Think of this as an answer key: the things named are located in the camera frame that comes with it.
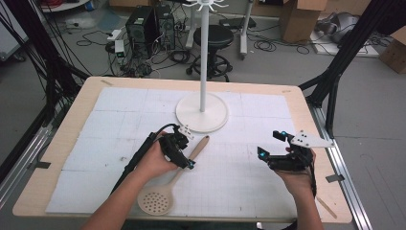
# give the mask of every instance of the chair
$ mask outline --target chair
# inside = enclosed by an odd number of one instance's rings
[[[196,29],[193,40],[197,45],[201,46],[201,28]],[[233,70],[233,66],[225,57],[219,56],[217,51],[229,47],[233,40],[234,34],[229,29],[219,25],[209,26],[209,53],[207,57],[207,77],[209,79],[224,76],[226,81],[230,82],[227,73]],[[188,75],[191,75],[193,70],[200,74],[200,63],[198,62],[200,59],[201,56],[197,57],[191,66],[186,69]]]

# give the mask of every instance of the computer tower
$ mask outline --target computer tower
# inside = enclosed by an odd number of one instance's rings
[[[134,58],[152,56],[152,43],[158,38],[155,11],[151,6],[137,6],[125,23]]]
[[[175,30],[173,14],[170,12],[169,5],[159,5],[155,7],[158,21],[158,29],[161,47],[168,50],[175,49]]]

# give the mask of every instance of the spatula handle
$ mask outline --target spatula handle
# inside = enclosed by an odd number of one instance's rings
[[[209,140],[210,136],[203,137],[202,140],[197,144],[197,146],[192,151],[191,155],[189,156],[189,159],[193,160],[200,153],[200,151],[202,151],[206,147]]]
[[[192,151],[191,155],[189,156],[189,159],[193,160],[199,153],[202,151],[207,143],[210,140],[210,136],[205,136],[203,137],[200,142],[197,144],[197,146],[194,148]],[[183,173],[184,170],[178,171],[178,173],[175,175],[175,177],[170,181],[169,186],[172,187],[176,181],[179,179],[180,175]]]

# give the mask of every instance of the concrete floor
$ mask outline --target concrete floor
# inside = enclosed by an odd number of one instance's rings
[[[82,35],[96,30],[105,30],[101,24],[106,9],[100,9],[97,27],[65,33],[63,38],[94,75],[111,74],[108,70],[107,53],[104,46],[92,44],[79,47],[76,43]],[[221,17],[211,15],[212,23]],[[256,18],[257,27],[268,28],[277,24],[270,19]],[[114,28],[122,27],[125,20],[119,18]],[[260,32],[267,37],[279,37],[279,29]],[[95,41],[105,42],[105,36],[91,36]],[[239,58],[239,38],[236,33],[234,44],[221,51],[234,66],[229,74],[231,82],[299,85],[323,73],[333,57],[314,53],[297,52],[295,47],[277,45],[275,52],[263,52],[248,42],[248,56]],[[383,47],[375,47],[381,53]],[[192,52],[198,54],[198,47]],[[152,65],[153,69],[172,65],[166,60]],[[186,75],[188,65],[177,64],[170,68],[151,73],[149,78],[197,81],[198,76]],[[375,57],[356,57],[344,73],[338,90],[334,122],[334,134],[357,193],[371,221],[373,229],[403,229],[406,225],[406,180],[403,167],[406,123],[404,89],[406,79]],[[18,142],[24,131],[45,104],[44,92],[31,63],[9,60],[0,63],[0,162]],[[12,206],[18,199],[31,171],[27,171],[15,188],[9,200],[0,210],[2,229],[76,229],[83,223],[82,218],[20,218],[12,214]],[[284,225],[267,224],[266,229],[281,229]],[[325,224],[326,229],[356,229],[354,223]]]

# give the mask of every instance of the round white base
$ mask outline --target round white base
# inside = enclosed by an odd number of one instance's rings
[[[196,132],[213,132],[228,120],[227,104],[214,94],[206,93],[205,111],[200,111],[200,93],[193,93],[176,106],[176,116],[183,126]]]

